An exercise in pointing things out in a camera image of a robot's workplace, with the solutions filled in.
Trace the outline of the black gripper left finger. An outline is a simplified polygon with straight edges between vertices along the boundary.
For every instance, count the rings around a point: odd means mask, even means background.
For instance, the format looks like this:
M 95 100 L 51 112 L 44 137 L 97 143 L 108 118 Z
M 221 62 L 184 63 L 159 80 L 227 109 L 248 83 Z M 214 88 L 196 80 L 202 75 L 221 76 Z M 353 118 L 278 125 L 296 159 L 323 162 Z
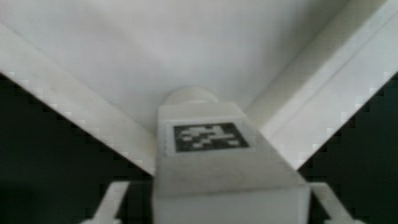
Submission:
M 77 224 L 152 224 L 148 187 L 148 181 L 113 181 L 93 214 Z

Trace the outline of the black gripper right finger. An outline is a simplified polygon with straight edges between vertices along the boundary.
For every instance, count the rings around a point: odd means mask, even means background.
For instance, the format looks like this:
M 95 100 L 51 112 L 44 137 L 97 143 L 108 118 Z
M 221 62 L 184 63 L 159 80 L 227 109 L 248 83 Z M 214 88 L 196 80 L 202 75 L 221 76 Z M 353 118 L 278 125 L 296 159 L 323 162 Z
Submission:
M 312 182 L 308 186 L 328 215 L 328 219 L 323 221 L 323 224 L 365 224 L 351 217 L 328 184 L 324 182 Z

